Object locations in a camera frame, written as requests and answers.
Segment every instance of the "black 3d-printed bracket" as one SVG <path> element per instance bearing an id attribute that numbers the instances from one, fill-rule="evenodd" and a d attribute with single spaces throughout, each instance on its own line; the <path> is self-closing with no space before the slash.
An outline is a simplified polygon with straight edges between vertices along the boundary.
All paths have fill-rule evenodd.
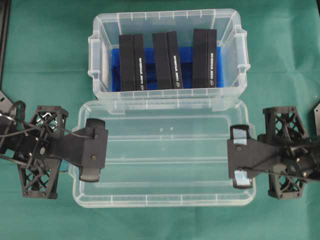
<path id="1" fill-rule="evenodd" d="M 320 138 L 310 138 L 295 106 L 263 110 L 266 133 L 251 139 L 249 126 L 234 125 L 227 141 L 229 178 L 251 188 L 252 178 L 269 175 L 271 197 L 299 198 L 306 183 L 320 180 Z"/>
<path id="2" fill-rule="evenodd" d="M 6 97 L 0 102 L 0 158 L 17 164 L 22 195 L 56 199 L 62 160 L 79 168 L 81 181 L 99 181 L 106 161 L 105 122 L 90 118 L 84 128 L 71 132 L 65 129 L 69 113 L 62 107 L 38 106 L 29 123 L 25 107 Z M 12 158 L 3 155 L 7 150 L 14 152 Z"/>

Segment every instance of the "black wire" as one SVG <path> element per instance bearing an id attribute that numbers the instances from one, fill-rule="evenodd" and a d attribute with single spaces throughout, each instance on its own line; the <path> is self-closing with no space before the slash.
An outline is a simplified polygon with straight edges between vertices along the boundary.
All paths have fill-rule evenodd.
<path id="1" fill-rule="evenodd" d="M 27 128 L 27 129 L 24 129 L 24 130 L 20 130 L 20 131 L 16 131 L 16 132 L 12 132 L 12 133 L 8 133 L 8 134 L 2 134 L 2 135 L 0 135 L 0 138 L 12 137 L 12 136 L 16 136 L 16 135 L 19 135 L 19 134 L 24 134 L 24 133 L 27 133 L 27 132 L 30 132 L 30 131 L 33 131 L 33 130 L 41 130 L 41 127 L 52 126 L 52 127 L 60 129 L 60 130 L 62 130 L 64 132 L 69 133 L 69 134 L 71 134 L 71 135 L 73 135 L 75 137 L 78 137 L 78 138 L 93 139 L 92 136 L 80 135 L 80 134 L 74 133 L 74 132 L 72 132 L 72 131 L 70 131 L 68 129 L 65 129 L 63 127 L 57 126 L 55 124 L 44 123 L 44 124 L 36 126 L 36 125 L 27 123 L 27 122 L 25 122 L 23 120 L 20 120 L 20 119 L 15 119 L 15 120 L 20 122 L 20 123 L 28 125 L 30 128 Z"/>
<path id="2" fill-rule="evenodd" d="M 15 160 L 15 159 L 11 158 L 11 157 L 7 157 L 7 156 L 1 155 L 1 154 L 0 154 L 0 159 L 8 160 L 8 161 L 10 161 L 10 162 L 13 162 L 13 163 L 15 163 L 15 164 L 18 164 L 18 165 L 21 165 L 21 166 L 24 166 L 24 167 L 27 167 L 27 166 L 28 166 L 28 164 L 25 163 L 25 162 L 18 161 L 18 160 Z"/>
<path id="3" fill-rule="evenodd" d="M 296 179 L 299 179 L 299 180 L 310 180 L 310 181 L 313 181 L 313 179 L 308 178 L 308 177 L 288 175 L 288 174 L 284 174 L 284 173 L 277 173 L 277 172 L 274 172 L 274 171 L 259 170 L 259 169 L 249 168 L 249 167 L 245 167 L 245 168 L 242 168 L 242 169 L 243 170 L 248 170 L 248 171 L 253 171 L 253 172 L 266 173 L 266 174 L 275 175 L 275 176 L 283 176 L 283 177 L 288 177 L 288 178 L 296 178 Z"/>
<path id="4" fill-rule="evenodd" d="M 12 136 L 16 136 L 19 134 L 24 134 L 33 130 L 39 130 L 39 128 L 45 126 L 45 124 L 39 125 L 39 126 L 34 126 L 34 127 L 30 127 L 24 130 L 20 130 L 20 131 L 16 131 L 16 132 L 12 132 L 12 133 L 7 133 L 7 134 L 2 134 L 0 135 L 0 138 L 7 138 L 7 137 L 12 137 Z"/>
<path id="5" fill-rule="evenodd" d="M 73 136 L 75 136 L 75 137 L 78 137 L 78 138 L 93 139 L 92 136 L 79 135 L 79 134 L 76 134 L 76 133 L 74 133 L 74 132 L 72 132 L 72 131 L 70 131 L 70 130 L 68 130 L 68 129 L 65 129 L 65 128 L 63 128 L 63 127 L 60 127 L 60 126 L 57 126 L 57 125 L 54 125 L 54 124 L 48 123 L 47 125 L 52 126 L 52 127 L 55 127 L 55 128 L 57 128 L 57 129 L 60 129 L 60 130 L 62 130 L 62 131 L 64 131 L 64 132 L 66 132 L 66 133 L 68 133 L 68 134 L 71 134 L 71 135 L 73 135 Z"/>

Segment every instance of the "green cloth surface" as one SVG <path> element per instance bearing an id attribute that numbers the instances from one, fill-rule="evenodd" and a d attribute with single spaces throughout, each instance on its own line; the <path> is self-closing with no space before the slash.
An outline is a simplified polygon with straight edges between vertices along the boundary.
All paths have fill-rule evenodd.
<path id="1" fill-rule="evenodd" d="M 257 134 L 262 109 L 296 105 L 315 135 L 320 102 L 320 18 L 316 0 L 12 0 L 2 89 L 23 100 L 29 120 L 37 105 L 61 105 L 73 128 L 81 105 L 94 99 L 88 36 L 101 13 L 232 8 L 247 30 L 251 69 L 240 99 Z M 23 198 L 16 165 L 0 161 L 0 239 L 242 240 L 319 239 L 320 185 L 303 197 L 276 200 L 268 176 L 256 178 L 243 207 L 82 208 L 72 178 L 60 174 L 58 199 Z"/>

